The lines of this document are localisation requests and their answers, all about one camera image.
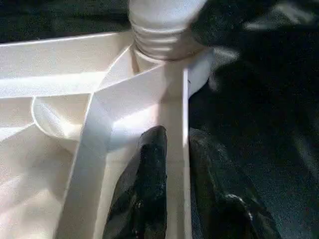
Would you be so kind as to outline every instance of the plastic compartment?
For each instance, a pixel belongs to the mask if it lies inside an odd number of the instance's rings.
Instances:
[[[158,124],[166,238],[191,239],[188,87],[208,79],[211,53],[189,70],[194,59],[153,60],[132,41],[123,32],[0,46],[0,239],[100,239],[138,138]]]
[[[0,100],[0,238],[52,238],[72,154],[35,125],[32,98]]]
[[[191,237],[184,65],[159,65],[93,95],[57,238],[101,238],[119,176],[141,134],[159,124],[168,138],[167,238]]]

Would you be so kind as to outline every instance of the white plastic surface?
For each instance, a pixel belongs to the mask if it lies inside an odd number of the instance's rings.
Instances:
[[[190,56],[203,46],[189,30],[207,0],[130,0],[130,21],[138,48],[162,60]]]
[[[212,53],[163,62],[132,41],[124,32],[0,46],[0,239],[100,239],[138,138],[158,124],[166,238],[191,239],[188,91],[206,82]]]

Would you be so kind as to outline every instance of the dark fabric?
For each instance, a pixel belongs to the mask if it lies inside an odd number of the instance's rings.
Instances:
[[[0,0],[0,43],[130,28],[127,0]]]
[[[190,196],[191,196],[191,228],[193,239],[203,239],[202,226],[197,210],[197,201],[195,195],[194,177],[190,179]]]

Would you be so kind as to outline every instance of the white plastic tray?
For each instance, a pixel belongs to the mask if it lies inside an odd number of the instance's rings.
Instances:
[[[138,138],[158,124],[166,238],[191,238],[187,81],[211,58],[189,69],[132,42],[123,32],[0,45],[1,239],[100,239]]]

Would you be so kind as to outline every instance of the white plastic pipe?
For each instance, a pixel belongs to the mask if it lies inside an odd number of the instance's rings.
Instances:
[[[160,60],[190,56],[202,46],[189,25],[207,0],[130,0],[130,21],[137,47]]]

